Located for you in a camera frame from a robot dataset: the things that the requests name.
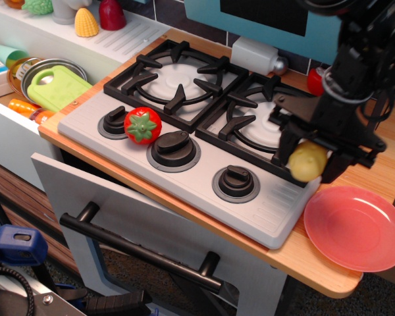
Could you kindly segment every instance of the blue tile wall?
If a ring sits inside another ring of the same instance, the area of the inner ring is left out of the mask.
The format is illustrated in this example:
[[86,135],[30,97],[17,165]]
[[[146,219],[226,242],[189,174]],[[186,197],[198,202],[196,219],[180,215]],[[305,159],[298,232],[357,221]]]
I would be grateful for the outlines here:
[[[202,38],[232,47],[239,38],[223,30],[190,20],[186,16],[183,0],[118,0],[127,11],[140,14],[158,22],[195,34]],[[287,51],[280,50],[279,55],[287,57],[290,69],[307,74],[311,68],[327,65],[313,61]]]

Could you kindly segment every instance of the black robotic arm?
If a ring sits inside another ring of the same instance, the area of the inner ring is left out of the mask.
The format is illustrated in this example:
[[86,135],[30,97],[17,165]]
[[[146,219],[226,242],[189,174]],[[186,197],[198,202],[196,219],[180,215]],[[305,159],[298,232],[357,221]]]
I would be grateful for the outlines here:
[[[276,95],[269,120],[280,126],[282,134],[273,163],[286,165],[301,140],[310,140],[330,151],[322,173],[322,182],[330,183],[350,165],[370,168],[386,149],[360,117],[376,124],[393,108],[395,0],[296,1],[314,13],[339,17],[338,54],[323,76],[322,96]],[[379,115],[368,115],[366,104],[374,95],[385,95],[388,109],[382,111],[384,104],[378,102]]]

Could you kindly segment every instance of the red plate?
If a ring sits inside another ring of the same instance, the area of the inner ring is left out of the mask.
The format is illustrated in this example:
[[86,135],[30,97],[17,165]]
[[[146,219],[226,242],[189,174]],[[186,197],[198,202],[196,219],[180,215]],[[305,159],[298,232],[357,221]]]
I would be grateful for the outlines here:
[[373,192],[320,191],[305,207],[304,225],[316,248],[343,267],[378,272],[395,266],[395,207]]

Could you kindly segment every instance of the black handle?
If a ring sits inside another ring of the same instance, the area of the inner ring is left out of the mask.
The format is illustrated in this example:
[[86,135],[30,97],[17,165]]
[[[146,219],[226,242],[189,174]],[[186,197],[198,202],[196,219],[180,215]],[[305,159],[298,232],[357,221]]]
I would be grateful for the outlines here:
[[63,214],[60,218],[60,224],[127,255],[134,256],[169,273],[185,278],[208,291],[219,293],[223,282],[212,276],[220,259],[215,252],[208,252],[199,271],[195,271],[90,223],[98,211],[99,206],[94,202],[89,202],[77,218],[70,216],[68,213]]

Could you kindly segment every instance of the toy stove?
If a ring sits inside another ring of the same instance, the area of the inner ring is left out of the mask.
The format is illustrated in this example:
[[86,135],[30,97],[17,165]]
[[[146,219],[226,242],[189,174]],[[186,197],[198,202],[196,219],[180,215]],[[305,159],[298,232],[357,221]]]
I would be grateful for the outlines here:
[[[280,132],[268,122],[276,92],[299,95],[227,57],[165,41],[107,82],[59,123],[59,132],[268,248],[293,229],[318,180],[301,183],[275,165]],[[151,145],[127,139],[135,107],[158,112]]]

